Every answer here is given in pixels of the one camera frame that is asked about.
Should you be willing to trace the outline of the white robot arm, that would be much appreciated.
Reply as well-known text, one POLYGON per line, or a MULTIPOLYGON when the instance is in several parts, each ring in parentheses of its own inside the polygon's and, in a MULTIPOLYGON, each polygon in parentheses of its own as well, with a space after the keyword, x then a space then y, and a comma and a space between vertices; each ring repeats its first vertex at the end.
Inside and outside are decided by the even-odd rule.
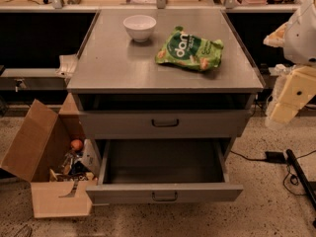
POLYGON ((316 0, 304 0, 264 44, 282 47, 284 57, 294 64, 279 74, 266 109, 266 126, 280 129, 316 96, 316 0))

